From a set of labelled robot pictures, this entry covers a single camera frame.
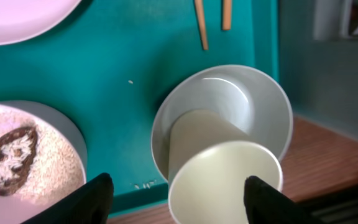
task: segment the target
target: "brown food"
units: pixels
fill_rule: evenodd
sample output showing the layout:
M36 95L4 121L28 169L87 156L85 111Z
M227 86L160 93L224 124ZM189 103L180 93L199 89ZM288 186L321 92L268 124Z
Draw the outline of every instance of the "brown food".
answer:
M6 180L3 185L0 186L0 196L12 195L25 184L27 177L29 176L30 166L33 163L34 157L36 155L35 147L37 145L38 135L35 127L22 127L17 128L0 137L0 162L2 162L3 160L7 159L7 155L2 153L3 145L9 144L16 139L23 138L26 134L28 135L29 140L31 140L31 155L27 156L23 160L23 165L21 167L12 169L13 173L17 174L19 177ZM21 149L14 150L15 156L20 156L21 154Z

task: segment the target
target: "chopstick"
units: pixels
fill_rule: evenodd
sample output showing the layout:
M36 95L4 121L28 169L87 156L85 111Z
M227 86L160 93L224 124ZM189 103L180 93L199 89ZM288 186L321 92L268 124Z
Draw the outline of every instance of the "chopstick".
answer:
M195 5L196 5L198 28L200 29L201 42L203 43L203 49L208 50L208 40L206 37L206 26L205 26L203 0L195 0Z
M223 0L223 25L224 30L231 29L232 0Z

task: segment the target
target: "rice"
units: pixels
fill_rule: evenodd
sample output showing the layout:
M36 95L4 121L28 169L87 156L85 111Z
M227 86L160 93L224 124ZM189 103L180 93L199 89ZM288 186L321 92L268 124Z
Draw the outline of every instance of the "rice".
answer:
M49 124L27 113L8 108L0 109L0 137L13 129L34 126L38 133L36 156L25 184L13 195L21 200L45 205L55 203L84 184L80 158L70 143ZM26 138L5 145L4 154L10 154L11 144L22 144ZM18 166L14 161L10 167ZM1 168L7 175L8 170Z

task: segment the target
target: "bowl of rice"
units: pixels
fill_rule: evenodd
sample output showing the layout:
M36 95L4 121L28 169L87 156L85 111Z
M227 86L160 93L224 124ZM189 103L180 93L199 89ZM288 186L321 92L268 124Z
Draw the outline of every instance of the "bowl of rice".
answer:
M21 223L86 183L80 130L31 101L0 102L0 223Z

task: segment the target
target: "green surface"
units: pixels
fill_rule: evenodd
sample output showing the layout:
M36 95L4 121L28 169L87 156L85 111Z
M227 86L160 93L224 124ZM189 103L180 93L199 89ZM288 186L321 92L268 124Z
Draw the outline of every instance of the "green surface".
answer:
M167 185L150 153L158 107L174 86L215 65L257 67L277 79L275 7L234 1L224 32L221 1L204 1L203 51L192 0L83 0L47 33L0 46L0 101L37 101L74 121L88 147L88 179L113 179L113 213L164 201ZM151 180L151 189L134 187Z

